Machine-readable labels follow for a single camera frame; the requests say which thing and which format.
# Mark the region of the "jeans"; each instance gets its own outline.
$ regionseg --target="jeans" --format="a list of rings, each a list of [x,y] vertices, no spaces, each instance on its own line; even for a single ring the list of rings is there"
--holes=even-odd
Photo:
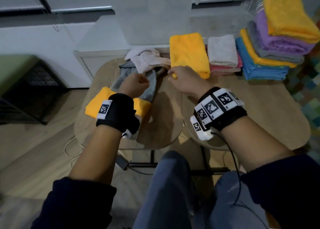
[[[264,210],[252,201],[242,182],[239,200],[232,206],[238,191],[237,173],[228,172],[200,206],[188,162],[178,152],[169,151],[155,169],[133,229],[269,228]]]

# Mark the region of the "hand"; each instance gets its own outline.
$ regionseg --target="hand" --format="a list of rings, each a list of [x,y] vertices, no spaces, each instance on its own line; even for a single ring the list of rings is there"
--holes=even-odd
[[[133,99],[140,97],[149,86],[149,80],[144,75],[132,73],[123,81],[118,93],[126,94]]]
[[[199,74],[189,66],[174,66],[168,71],[168,74],[173,73],[177,75],[177,79],[174,79],[172,76],[169,77],[172,85],[180,92],[191,94],[197,99],[201,98],[206,91],[214,87],[213,84],[201,78]]]

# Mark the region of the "wristband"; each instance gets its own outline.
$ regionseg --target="wristband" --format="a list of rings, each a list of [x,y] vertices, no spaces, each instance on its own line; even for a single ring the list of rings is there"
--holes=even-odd
[[[97,115],[96,126],[101,124],[111,126],[122,133],[127,129],[135,134],[140,126],[139,120],[134,116],[134,102],[126,94],[116,93],[102,102]]]
[[[207,91],[194,108],[202,124],[221,131],[238,118],[247,115],[244,103],[228,89],[214,87]]]

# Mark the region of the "stack of towels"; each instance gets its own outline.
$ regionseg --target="stack of towels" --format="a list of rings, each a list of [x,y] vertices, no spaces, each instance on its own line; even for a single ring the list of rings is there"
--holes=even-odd
[[[240,35],[236,45],[247,80],[285,79],[289,68],[301,64],[320,40],[301,0],[263,0],[255,21],[249,21]]]
[[[226,75],[241,71],[242,60],[235,42],[231,34],[209,38],[207,52],[211,74]]]

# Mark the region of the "yellow towel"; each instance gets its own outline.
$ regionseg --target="yellow towel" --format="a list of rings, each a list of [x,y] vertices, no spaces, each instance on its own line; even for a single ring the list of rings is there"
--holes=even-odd
[[[320,32],[305,13],[301,0],[263,0],[270,35],[286,35],[317,43]]]
[[[209,60],[206,48],[199,33],[174,35],[170,37],[171,67],[190,66],[200,77],[210,76]]]
[[[273,65],[273,66],[287,65],[289,67],[296,67],[297,66],[297,64],[287,62],[287,61],[276,61],[276,60],[258,57],[256,51],[254,50],[254,48],[251,44],[247,30],[246,29],[240,30],[240,35],[241,35],[243,43],[247,49],[247,52],[249,53],[250,57],[252,58],[252,60],[254,61],[255,64]]]
[[[85,114],[96,118],[102,101],[108,99],[112,94],[115,94],[115,92],[110,88],[103,87],[96,97],[85,107]],[[137,111],[136,114],[140,115],[141,118],[145,117],[151,107],[151,103],[140,98],[134,98],[133,101],[133,108]]]

